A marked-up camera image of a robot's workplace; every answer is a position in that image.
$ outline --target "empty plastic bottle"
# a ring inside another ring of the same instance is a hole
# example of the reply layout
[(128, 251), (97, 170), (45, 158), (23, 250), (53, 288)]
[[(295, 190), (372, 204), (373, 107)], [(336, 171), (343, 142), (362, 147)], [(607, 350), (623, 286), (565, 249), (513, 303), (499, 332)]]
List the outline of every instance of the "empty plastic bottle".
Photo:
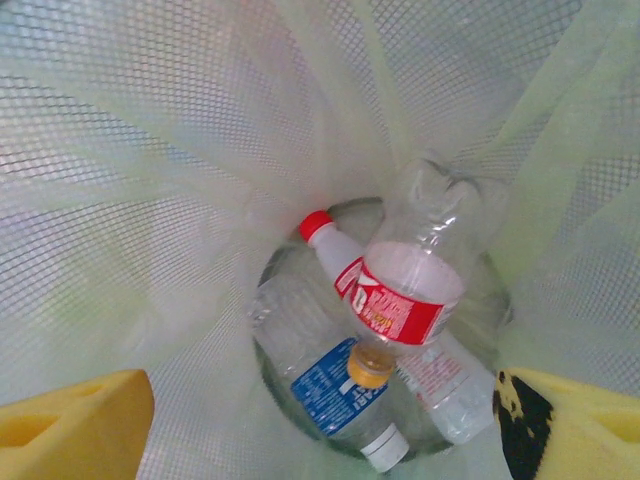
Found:
[(387, 386), (367, 389), (353, 382), (347, 359), (356, 340), (344, 335), (310, 292), (294, 275), (280, 274), (260, 286), (251, 312), (254, 336), (317, 427), (385, 472), (409, 451), (385, 405)]
[(432, 160), (409, 164), (393, 191), (349, 293), (359, 341), (348, 369), (368, 388), (444, 329), (506, 208), (500, 182)]
[[(358, 275), (355, 267), (359, 267), (364, 248), (337, 230), (324, 211), (307, 216), (300, 232), (344, 297)], [(400, 357), (397, 363), (400, 378), (451, 443), (465, 443), (493, 424), (494, 376), (448, 331), (421, 354)]]

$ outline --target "trash bag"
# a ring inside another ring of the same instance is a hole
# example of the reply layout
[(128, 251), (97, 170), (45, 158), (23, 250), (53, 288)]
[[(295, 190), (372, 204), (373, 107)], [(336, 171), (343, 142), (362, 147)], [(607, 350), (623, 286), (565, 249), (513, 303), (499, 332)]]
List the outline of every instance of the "trash bag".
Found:
[[(282, 413), (246, 309), (305, 214), (426, 151), (510, 184), (496, 365), (640, 395), (639, 11), (0, 1), (0, 403), (141, 367), (141, 479), (375, 477)], [(509, 478), (491, 429), (390, 476)]]

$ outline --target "bottle label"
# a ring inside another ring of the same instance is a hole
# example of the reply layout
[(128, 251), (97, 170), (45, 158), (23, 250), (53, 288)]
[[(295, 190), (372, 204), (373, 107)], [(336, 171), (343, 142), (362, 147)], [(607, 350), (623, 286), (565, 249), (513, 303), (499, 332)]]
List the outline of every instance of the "bottle label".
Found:
[(349, 292), (349, 289), (358, 278), (360, 274), (360, 268), (362, 267), (362, 257), (356, 258), (343, 272), (338, 275), (333, 286), (335, 287), (340, 298)]
[(467, 369), (438, 340), (421, 355), (398, 359), (397, 373), (427, 410), (437, 407), (469, 378)]
[(422, 345), (444, 328), (456, 302), (443, 305), (420, 302), (380, 282), (363, 262), (351, 289), (351, 308), (371, 330), (389, 340)]
[(362, 413), (387, 389), (356, 385), (347, 373), (347, 360), (355, 338), (347, 338), (300, 375), (291, 391), (313, 422), (332, 436)]

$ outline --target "white bottle label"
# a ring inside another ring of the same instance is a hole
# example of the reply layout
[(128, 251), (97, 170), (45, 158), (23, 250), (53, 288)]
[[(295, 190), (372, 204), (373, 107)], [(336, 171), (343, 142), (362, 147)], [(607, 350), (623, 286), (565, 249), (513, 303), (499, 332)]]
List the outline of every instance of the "white bottle label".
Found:
[(427, 410), (451, 395), (470, 375), (438, 340), (421, 355), (400, 358), (397, 373)]

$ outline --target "white bottle cap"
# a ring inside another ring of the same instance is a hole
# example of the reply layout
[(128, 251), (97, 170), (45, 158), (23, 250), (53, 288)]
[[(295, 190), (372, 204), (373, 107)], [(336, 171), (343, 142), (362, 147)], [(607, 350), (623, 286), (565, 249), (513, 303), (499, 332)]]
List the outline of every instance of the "white bottle cap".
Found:
[(409, 451), (409, 444), (391, 424), (369, 445), (360, 450), (378, 472), (383, 473), (394, 467)]

